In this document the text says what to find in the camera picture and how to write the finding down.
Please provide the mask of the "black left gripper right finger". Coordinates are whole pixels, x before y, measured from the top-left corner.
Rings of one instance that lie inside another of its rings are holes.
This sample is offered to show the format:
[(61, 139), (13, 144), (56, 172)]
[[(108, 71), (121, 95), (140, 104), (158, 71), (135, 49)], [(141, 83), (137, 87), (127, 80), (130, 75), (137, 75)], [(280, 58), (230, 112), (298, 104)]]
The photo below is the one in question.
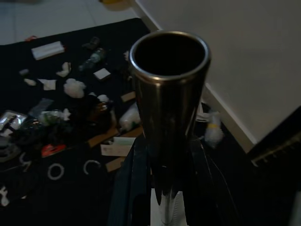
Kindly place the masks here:
[(235, 206), (226, 183), (197, 137), (187, 151), (185, 214), (190, 226), (235, 225)]

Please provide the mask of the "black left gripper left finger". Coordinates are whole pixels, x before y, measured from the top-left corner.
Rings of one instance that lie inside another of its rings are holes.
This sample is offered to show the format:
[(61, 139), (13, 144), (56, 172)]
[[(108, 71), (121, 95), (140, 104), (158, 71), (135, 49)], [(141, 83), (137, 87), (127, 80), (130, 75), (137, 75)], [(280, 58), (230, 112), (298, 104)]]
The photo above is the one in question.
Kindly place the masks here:
[(108, 226), (151, 224), (150, 169), (145, 138), (137, 137), (115, 177)]

